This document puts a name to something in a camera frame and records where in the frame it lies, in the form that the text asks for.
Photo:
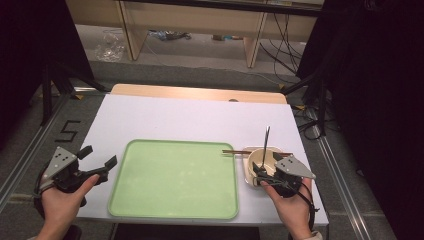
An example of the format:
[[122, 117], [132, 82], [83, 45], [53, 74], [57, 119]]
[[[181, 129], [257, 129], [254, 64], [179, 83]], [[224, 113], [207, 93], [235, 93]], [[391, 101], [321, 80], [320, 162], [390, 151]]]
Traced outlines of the person's left hand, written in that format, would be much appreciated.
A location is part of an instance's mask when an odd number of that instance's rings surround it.
[[45, 222], [42, 229], [68, 230], [85, 195], [97, 183], [97, 174], [89, 177], [75, 192], [64, 193], [50, 188], [42, 193]]

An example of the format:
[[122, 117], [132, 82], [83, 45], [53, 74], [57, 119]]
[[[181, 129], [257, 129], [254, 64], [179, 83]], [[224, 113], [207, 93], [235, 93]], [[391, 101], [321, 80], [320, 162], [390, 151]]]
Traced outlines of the clear plastic bag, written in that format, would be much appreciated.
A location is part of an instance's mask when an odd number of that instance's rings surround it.
[[125, 52], [123, 31], [107, 29], [103, 31], [101, 42], [95, 47], [95, 58], [103, 62], [119, 62]]

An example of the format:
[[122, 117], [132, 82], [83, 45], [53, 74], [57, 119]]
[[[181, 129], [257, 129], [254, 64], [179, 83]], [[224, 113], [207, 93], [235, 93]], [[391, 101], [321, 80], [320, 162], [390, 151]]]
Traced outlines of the cream square plate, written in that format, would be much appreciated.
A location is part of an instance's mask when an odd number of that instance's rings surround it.
[[277, 147], [268, 147], [264, 150], [262, 147], [246, 147], [243, 149], [242, 163], [244, 171], [244, 179], [247, 184], [252, 187], [258, 185], [256, 180], [257, 174], [253, 167], [263, 167], [269, 176], [273, 176], [276, 168], [274, 164], [276, 160], [273, 158], [273, 153], [282, 153], [282, 150]]

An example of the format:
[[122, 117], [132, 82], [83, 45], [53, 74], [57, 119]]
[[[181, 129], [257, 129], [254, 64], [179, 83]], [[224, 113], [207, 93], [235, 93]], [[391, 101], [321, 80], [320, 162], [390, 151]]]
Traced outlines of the metal floor rail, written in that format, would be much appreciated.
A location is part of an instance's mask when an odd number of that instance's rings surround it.
[[71, 152], [82, 148], [103, 98], [96, 91], [55, 95], [53, 113], [43, 121], [42, 96], [35, 94], [0, 149], [0, 209], [14, 195], [31, 195], [35, 178], [56, 147]]
[[314, 135], [318, 140], [324, 160], [329, 168], [330, 175], [336, 186], [337, 192], [341, 198], [342, 204], [357, 239], [372, 240], [366, 221], [360, 213], [360, 210], [336, 161], [327, 137], [324, 134], [324, 128], [319, 126], [317, 114], [313, 110], [307, 110], [306, 113], [308, 117], [311, 117], [314, 120], [314, 125], [312, 127]]

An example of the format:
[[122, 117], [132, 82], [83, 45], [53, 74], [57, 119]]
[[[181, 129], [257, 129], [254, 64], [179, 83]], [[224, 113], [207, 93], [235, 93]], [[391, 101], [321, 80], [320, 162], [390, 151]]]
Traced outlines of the light green plastic tray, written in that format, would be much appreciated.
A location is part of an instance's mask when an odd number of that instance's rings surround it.
[[131, 141], [109, 198], [109, 213], [130, 218], [234, 218], [239, 204], [232, 149], [220, 142]]

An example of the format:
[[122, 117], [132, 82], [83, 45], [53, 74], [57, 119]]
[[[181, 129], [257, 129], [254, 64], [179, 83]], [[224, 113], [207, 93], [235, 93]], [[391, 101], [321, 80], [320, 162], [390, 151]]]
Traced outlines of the blue crumpled wrapper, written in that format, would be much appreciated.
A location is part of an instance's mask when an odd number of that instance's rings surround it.
[[148, 35], [155, 37], [161, 41], [170, 41], [178, 39], [191, 39], [191, 34], [187, 32], [175, 32], [175, 31], [159, 31], [159, 30], [149, 30]]

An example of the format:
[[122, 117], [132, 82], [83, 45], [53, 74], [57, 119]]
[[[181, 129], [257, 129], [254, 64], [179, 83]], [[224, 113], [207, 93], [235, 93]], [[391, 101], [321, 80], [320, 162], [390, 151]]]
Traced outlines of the light wooden desk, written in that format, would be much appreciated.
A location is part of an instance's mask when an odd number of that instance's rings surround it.
[[309, 40], [316, 19], [294, 14], [248, 12], [117, 0], [66, 0], [76, 24], [123, 29], [128, 57], [139, 58], [149, 30], [170, 30], [243, 39], [247, 66], [255, 65], [259, 41], [281, 38], [286, 30], [294, 42]]

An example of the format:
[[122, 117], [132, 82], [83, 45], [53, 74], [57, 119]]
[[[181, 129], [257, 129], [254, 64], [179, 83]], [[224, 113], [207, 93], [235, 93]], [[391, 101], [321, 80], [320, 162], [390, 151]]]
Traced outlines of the black metal stand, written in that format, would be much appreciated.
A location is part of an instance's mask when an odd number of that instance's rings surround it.
[[67, 64], [51, 61], [44, 63], [41, 68], [42, 74], [42, 102], [43, 102], [43, 117], [41, 125], [47, 124], [48, 120], [53, 115], [52, 104], [52, 86], [55, 86], [61, 95], [74, 94], [76, 90], [70, 79], [76, 78], [93, 87], [99, 92], [110, 92], [111, 89], [98, 83], [93, 76], [93, 73], [84, 74]]
[[323, 137], [326, 135], [325, 131], [325, 113], [326, 113], [326, 95], [327, 87], [323, 73], [315, 71], [313, 74], [307, 76], [306, 78], [300, 80], [298, 83], [290, 87], [284, 87], [281, 90], [281, 93], [285, 96], [291, 94], [292, 92], [300, 89], [301, 87], [307, 86], [308, 90], [305, 92], [303, 97], [304, 103], [306, 105], [310, 104], [312, 100], [318, 100], [318, 116], [312, 122], [307, 124], [307, 127], [317, 126], [319, 130], [318, 137]]

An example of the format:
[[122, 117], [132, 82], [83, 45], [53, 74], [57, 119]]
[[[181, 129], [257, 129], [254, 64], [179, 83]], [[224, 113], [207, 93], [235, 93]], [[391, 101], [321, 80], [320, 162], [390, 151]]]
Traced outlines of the dark curtain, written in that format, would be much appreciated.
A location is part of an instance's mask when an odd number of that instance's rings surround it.
[[0, 0], [0, 148], [43, 74], [65, 92], [94, 75], [65, 0]]
[[324, 0], [299, 76], [353, 14], [330, 75], [342, 132], [397, 240], [424, 240], [424, 0]]

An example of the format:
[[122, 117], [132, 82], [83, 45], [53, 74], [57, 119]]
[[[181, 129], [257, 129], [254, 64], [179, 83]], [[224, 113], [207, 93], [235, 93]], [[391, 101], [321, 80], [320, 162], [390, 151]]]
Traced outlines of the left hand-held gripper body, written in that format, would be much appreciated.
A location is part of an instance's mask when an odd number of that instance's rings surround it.
[[80, 170], [77, 153], [71, 153], [62, 147], [56, 148], [51, 160], [38, 177], [34, 192], [36, 197], [40, 197], [51, 187], [56, 187], [64, 193], [73, 193], [95, 174], [99, 176], [96, 185], [108, 181], [108, 172], [102, 172], [102, 167], [89, 171]]

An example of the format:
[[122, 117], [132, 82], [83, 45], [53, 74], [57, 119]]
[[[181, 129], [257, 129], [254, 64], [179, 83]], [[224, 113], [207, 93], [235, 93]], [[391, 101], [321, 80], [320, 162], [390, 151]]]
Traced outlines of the person's right hand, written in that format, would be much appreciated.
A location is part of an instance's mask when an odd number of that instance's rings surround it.
[[280, 220], [291, 236], [311, 231], [309, 227], [309, 204], [301, 196], [283, 198], [267, 182], [261, 181], [260, 184], [271, 198]]

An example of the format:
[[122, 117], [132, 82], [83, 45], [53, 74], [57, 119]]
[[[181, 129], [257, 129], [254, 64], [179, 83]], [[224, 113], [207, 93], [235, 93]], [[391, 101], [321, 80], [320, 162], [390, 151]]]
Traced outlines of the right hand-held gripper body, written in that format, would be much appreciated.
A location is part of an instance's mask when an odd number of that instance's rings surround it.
[[284, 166], [276, 166], [277, 162], [274, 164], [276, 171], [273, 176], [267, 174], [266, 177], [256, 177], [256, 180], [267, 182], [284, 198], [296, 195], [304, 178], [316, 178], [316, 175], [293, 155], [283, 157], [282, 162]]

